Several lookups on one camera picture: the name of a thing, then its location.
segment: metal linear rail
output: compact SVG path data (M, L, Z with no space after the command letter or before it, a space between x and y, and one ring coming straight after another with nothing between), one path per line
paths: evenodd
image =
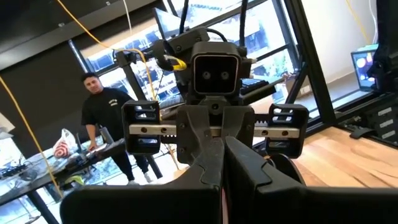
M211 135L221 136L221 127L212 126ZM130 134L176 136L177 127L174 124L132 124ZM299 138L300 130L297 128L270 128L265 126L254 127L254 137L263 138Z

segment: red and white bag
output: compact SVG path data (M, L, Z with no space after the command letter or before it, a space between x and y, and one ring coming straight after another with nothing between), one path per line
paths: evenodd
M63 128L61 131L61 138L58 139L53 147L54 156L56 158L68 158L73 154L72 149L76 146L76 139L73 134L67 129Z

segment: sneaker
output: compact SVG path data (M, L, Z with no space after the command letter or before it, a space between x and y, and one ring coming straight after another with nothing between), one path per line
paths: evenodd
M139 185L135 180L130 180L127 185Z
M145 179L147 180L148 183L151 183L152 181L154 181L154 180L150 177L149 172L146 172L146 173L144 174L144 177L145 177Z

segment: man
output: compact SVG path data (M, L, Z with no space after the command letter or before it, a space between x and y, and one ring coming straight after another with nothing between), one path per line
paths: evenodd
M132 98L125 92L115 88L104 88L94 73L86 73L81 81L91 95L83 104L81 124L86 126L91 144L89 150L97 148L95 142L96 124L106 127L111 137L116 141L124 137L122 106ZM134 156L144 177L152 182L148 173L148 161L144 156ZM126 152L112 157L119 169L127 176L129 184L138 184L132 174L131 163Z

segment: wooden floor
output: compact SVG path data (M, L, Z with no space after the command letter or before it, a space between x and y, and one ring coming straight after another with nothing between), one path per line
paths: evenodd
M398 187L398 150L349 133L328 128L307 138L302 155L294 160L307 186ZM179 177L159 179L164 184Z

